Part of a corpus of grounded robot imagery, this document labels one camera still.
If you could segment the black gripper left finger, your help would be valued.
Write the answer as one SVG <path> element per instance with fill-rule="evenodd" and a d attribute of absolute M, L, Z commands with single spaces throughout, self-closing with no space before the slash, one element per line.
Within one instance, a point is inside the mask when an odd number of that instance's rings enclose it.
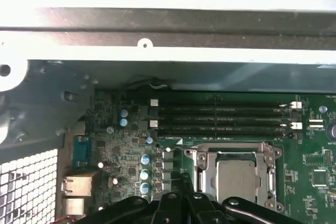
<path fill-rule="evenodd" d="M 185 173 L 171 173 L 171 190 L 151 202 L 132 196 L 81 218 L 76 223 L 182 223 Z"/>

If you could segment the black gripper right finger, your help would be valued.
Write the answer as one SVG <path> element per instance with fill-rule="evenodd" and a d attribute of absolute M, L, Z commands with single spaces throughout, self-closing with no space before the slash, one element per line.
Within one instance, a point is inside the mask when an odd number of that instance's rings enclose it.
<path fill-rule="evenodd" d="M 239 197 L 229 197 L 221 204 L 205 193 L 195 192 L 192 180 L 185 174 L 185 196 L 195 223 L 299 223 L 285 215 Z"/>

